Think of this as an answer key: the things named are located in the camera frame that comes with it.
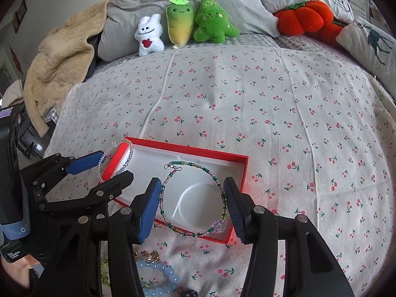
green beaded bracelet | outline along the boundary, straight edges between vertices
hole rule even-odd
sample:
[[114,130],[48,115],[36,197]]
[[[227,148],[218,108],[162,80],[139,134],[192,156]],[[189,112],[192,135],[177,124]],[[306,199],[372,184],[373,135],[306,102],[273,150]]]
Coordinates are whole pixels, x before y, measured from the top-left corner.
[[[219,221],[213,221],[211,224],[211,228],[209,230],[207,230],[204,233],[200,233],[200,232],[196,232],[196,233],[191,233],[191,232],[183,232],[180,231],[178,228],[174,227],[171,222],[169,222],[168,218],[166,217],[165,211],[164,211],[164,192],[165,192],[165,185],[168,183],[169,179],[177,172],[177,171],[181,171],[182,167],[181,166],[176,166],[176,165],[187,165],[187,166],[193,166],[196,167],[198,169],[203,170],[204,172],[206,172],[207,174],[209,174],[213,181],[216,183],[217,187],[220,190],[220,194],[221,194],[221,200],[223,202],[223,211],[221,213],[221,219]],[[193,162],[185,162],[185,161],[172,161],[169,162],[168,164],[164,165],[164,168],[167,169],[168,167],[172,168],[173,170],[169,173],[169,175],[166,177],[165,181],[162,183],[161,186],[161,191],[160,191],[160,213],[161,216],[166,224],[166,226],[171,229],[173,232],[183,236],[183,237],[202,237],[202,236],[206,236],[209,233],[220,233],[223,231],[223,228],[225,226],[225,217],[226,217],[226,210],[227,210],[227,204],[226,204],[226,198],[225,198],[225,193],[223,190],[223,187],[221,185],[221,183],[217,180],[217,177],[214,176],[211,171],[209,169],[207,169],[206,167],[203,167],[197,163],[193,163]]]

bed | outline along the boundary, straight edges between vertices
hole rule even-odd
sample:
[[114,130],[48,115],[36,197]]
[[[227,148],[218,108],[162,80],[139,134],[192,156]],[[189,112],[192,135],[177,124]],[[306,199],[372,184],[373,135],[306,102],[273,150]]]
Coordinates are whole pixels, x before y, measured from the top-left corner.
[[[79,157],[127,135],[248,155],[246,192],[273,213],[306,214],[363,296],[395,249],[396,108],[353,59],[302,39],[241,35],[99,67],[70,91],[46,155]],[[308,51],[290,49],[302,46]],[[87,171],[49,200],[82,197],[96,184]],[[182,287],[241,293],[250,248],[234,234],[220,245],[155,223],[139,249],[154,248]],[[274,296],[282,295],[282,242],[278,254]]]

white bunny plush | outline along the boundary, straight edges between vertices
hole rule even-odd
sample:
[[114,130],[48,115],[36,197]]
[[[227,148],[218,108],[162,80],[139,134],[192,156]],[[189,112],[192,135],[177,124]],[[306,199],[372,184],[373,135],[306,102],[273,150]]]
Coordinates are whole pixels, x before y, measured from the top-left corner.
[[164,30],[160,20],[161,16],[158,13],[140,19],[135,32],[135,39],[139,42],[140,57],[151,52],[163,51],[164,43],[160,37]]

bracelet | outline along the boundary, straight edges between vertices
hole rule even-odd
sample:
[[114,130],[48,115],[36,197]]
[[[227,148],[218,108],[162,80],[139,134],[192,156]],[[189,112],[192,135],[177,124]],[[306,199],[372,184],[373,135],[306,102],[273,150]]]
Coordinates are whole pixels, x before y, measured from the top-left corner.
[[107,153],[113,148],[116,147],[117,145],[121,144],[121,143],[127,143],[129,145],[130,151],[129,151],[129,155],[128,158],[126,160],[126,162],[122,165],[122,167],[120,169],[118,169],[116,172],[114,172],[111,177],[116,176],[122,172],[124,172],[125,168],[128,166],[130,160],[132,159],[133,156],[133,144],[129,139],[121,139],[119,141],[114,141],[113,143],[111,143],[110,147],[104,152],[104,154],[102,155],[102,157],[99,160],[98,163],[98,171],[97,171],[97,175],[98,175],[98,179],[100,183],[103,183],[104,180],[102,179],[102,168],[101,165],[104,163],[104,161],[106,160],[106,155]]
[[151,269],[158,269],[161,270],[165,273],[165,275],[168,276],[170,283],[165,284],[163,286],[160,286],[158,288],[152,288],[148,289],[148,287],[151,285],[149,283],[146,283],[142,281],[142,287],[143,287],[143,292],[145,293],[145,296],[163,296],[164,294],[170,294],[173,292],[175,289],[177,289],[177,283],[179,282],[179,275],[175,272],[175,269],[172,268],[171,266],[166,266],[162,262],[148,262],[149,259],[144,260],[138,260],[136,261],[136,266],[137,268],[151,268]]
[[[213,181],[216,183],[217,187],[220,190],[220,194],[221,194],[221,199],[223,201],[223,212],[221,214],[221,219],[219,221],[212,221],[211,223],[211,228],[209,230],[207,230],[204,233],[200,233],[200,232],[196,232],[196,233],[190,233],[190,232],[183,232],[180,231],[178,228],[174,227],[171,222],[169,222],[168,218],[166,217],[165,211],[164,211],[164,192],[165,192],[165,185],[168,183],[169,179],[177,172],[177,171],[181,171],[182,167],[179,166],[175,166],[175,165],[188,165],[188,166],[193,166],[196,167],[198,169],[203,170],[204,172],[206,172],[207,174],[209,174]],[[193,163],[193,162],[185,162],[185,161],[172,161],[169,162],[168,164],[164,165],[164,168],[167,169],[168,167],[171,167],[173,169],[173,171],[171,171],[169,173],[169,175],[166,177],[165,181],[163,182],[162,186],[161,186],[161,190],[160,190],[160,213],[161,216],[166,224],[166,226],[171,229],[173,232],[183,236],[183,237],[202,237],[202,236],[206,236],[209,233],[220,233],[223,231],[223,228],[225,226],[224,220],[225,220],[225,216],[226,216],[226,210],[227,210],[227,204],[226,204],[226,198],[225,198],[225,193],[223,190],[223,187],[221,186],[221,183],[217,180],[217,177],[215,177],[211,171],[209,171],[206,167],[203,167],[197,163]]]

christmas tree plush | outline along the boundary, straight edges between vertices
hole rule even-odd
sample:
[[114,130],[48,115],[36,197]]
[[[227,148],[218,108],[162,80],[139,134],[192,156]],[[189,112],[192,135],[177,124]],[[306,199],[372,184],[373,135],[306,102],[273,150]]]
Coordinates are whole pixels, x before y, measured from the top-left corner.
[[191,36],[194,26],[195,10],[188,0],[169,0],[172,4],[166,9],[168,35],[173,48],[183,48]]
[[224,43],[225,37],[234,38],[239,31],[229,21],[228,14],[214,0],[201,0],[201,6],[195,17],[198,24],[194,39],[198,42],[211,40]]

